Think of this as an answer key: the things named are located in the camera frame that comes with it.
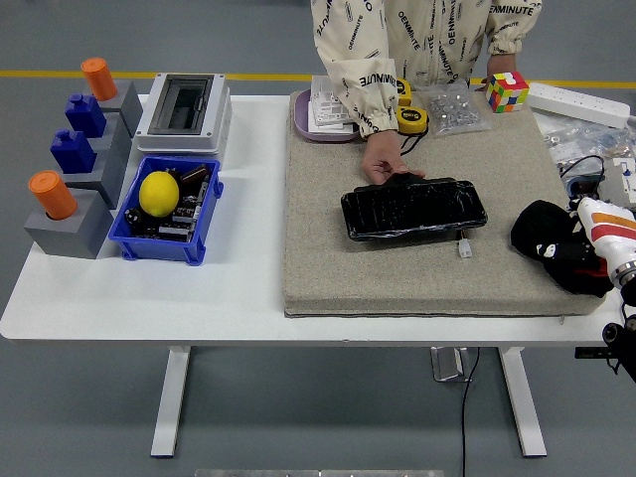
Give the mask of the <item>person's right hand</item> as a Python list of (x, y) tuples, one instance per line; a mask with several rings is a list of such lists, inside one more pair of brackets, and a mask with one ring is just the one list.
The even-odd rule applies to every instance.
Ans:
[(362, 159), (362, 170), (374, 185), (382, 185), (394, 174), (413, 174), (424, 178), (425, 172), (410, 169), (401, 158), (400, 142), (395, 130), (371, 134)]

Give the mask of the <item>person's left hand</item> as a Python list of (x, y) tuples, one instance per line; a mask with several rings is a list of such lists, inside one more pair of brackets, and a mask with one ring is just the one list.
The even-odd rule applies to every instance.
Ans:
[(518, 86), (517, 74), (515, 70), (494, 73), (479, 84), (477, 91), (486, 91), (489, 87), (502, 90), (515, 89)]

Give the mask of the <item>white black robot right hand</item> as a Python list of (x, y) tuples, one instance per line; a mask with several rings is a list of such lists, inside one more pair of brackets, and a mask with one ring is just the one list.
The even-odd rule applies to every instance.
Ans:
[(583, 198), (578, 202), (576, 215), (585, 240), (539, 243), (536, 245), (539, 258), (588, 263), (595, 257), (602, 258), (612, 280), (635, 270), (635, 219), (629, 210)]

